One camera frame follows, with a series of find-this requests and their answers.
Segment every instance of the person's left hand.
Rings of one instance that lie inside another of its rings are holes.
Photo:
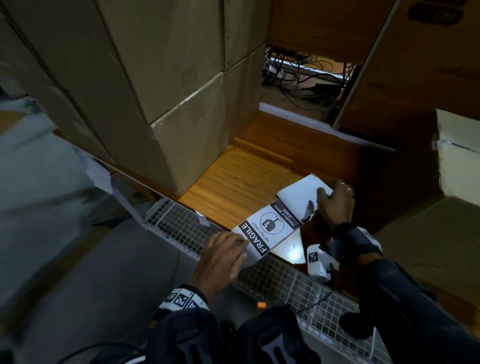
[[[237,277],[247,257],[245,249],[248,244],[248,240],[231,231],[213,234],[208,239],[190,285],[201,290],[209,301]]]

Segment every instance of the floor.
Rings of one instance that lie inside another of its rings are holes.
[[[92,187],[72,147],[51,134],[54,128],[46,115],[27,114],[0,135],[1,317],[24,306],[25,288],[44,277],[52,262],[60,260],[65,268],[65,256],[88,247],[75,265],[68,260],[72,266],[62,271],[65,277],[35,296],[35,304],[0,340],[0,349],[13,349],[18,364],[54,363],[88,344],[124,340],[145,326],[196,266],[133,219],[92,238],[90,221],[119,205]],[[233,287],[209,306],[219,321],[237,326],[256,314],[256,302]],[[316,339],[306,340],[324,363],[346,362]],[[94,354],[71,363],[86,363]]]

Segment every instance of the wine glass symbol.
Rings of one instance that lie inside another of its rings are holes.
[[[268,218],[262,223],[262,226],[267,230],[268,232],[271,232],[273,229],[275,229],[275,221],[280,220],[278,217],[276,217],[275,220],[272,220]]]

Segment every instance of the circle symbol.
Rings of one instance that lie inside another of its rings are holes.
[[[285,223],[277,214],[274,214],[273,212],[267,212],[260,218],[260,226],[267,234],[276,235],[279,232],[282,232],[283,228],[285,227]]]

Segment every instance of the person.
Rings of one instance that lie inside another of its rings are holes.
[[[331,196],[320,188],[317,204],[334,238],[324,248],[356,272],[361,315],[378,329],[394,363],[480,363],[480,341],[351,223],[350,186],[336,182]],[[238,275],[248,243],[232,232],[210,237],[192,280],[173,290],[153,316],[147,363],[320,363],[285,306],[248,320],[228,347],[222,342],[207,304]]]

